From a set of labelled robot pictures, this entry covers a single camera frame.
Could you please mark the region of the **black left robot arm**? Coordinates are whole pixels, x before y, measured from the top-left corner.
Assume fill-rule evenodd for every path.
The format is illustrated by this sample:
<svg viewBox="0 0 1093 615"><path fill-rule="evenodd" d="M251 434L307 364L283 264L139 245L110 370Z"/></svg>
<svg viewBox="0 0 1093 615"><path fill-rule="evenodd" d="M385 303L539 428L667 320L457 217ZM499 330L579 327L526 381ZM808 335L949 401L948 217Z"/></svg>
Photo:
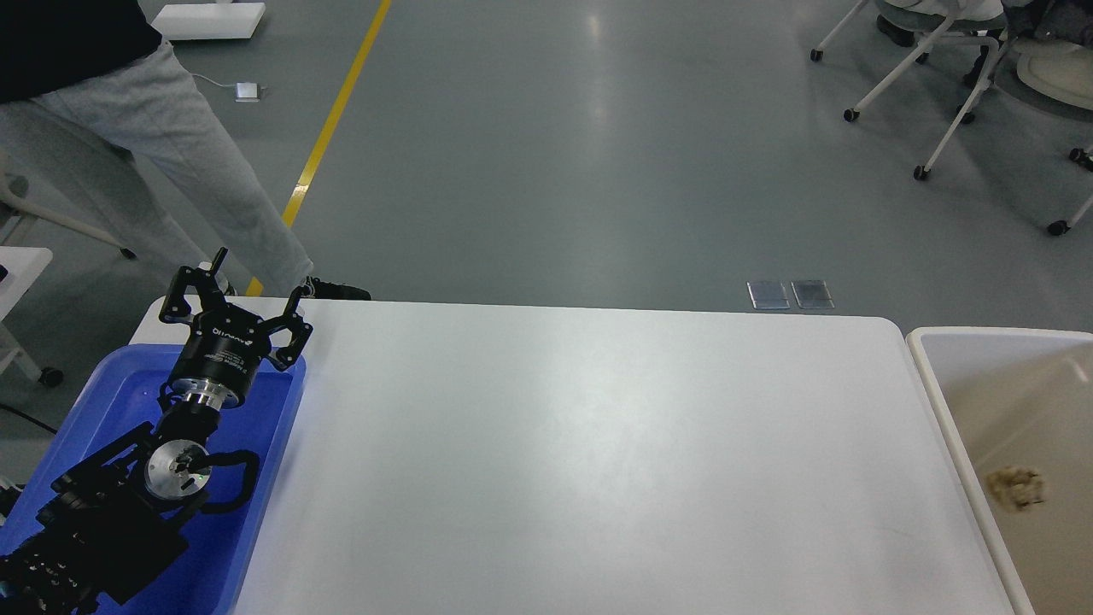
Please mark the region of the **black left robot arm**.
<svg viewBox="0 0 1093 615"><path fill-rule="evenodd" d="M4 614L90 614L98 596L124 604L168 569L189 544L181 530L196 515L227 515L259 487L261 457L210 452L224 409L239 407L268 360L283 372L301 357L312 324L297 285L277 318L230 303L215 273L181 267L161 305L165 323L189 338L157 397L161 417L141 423L81 460L51 484L38 533L3 556Z"/></svg>

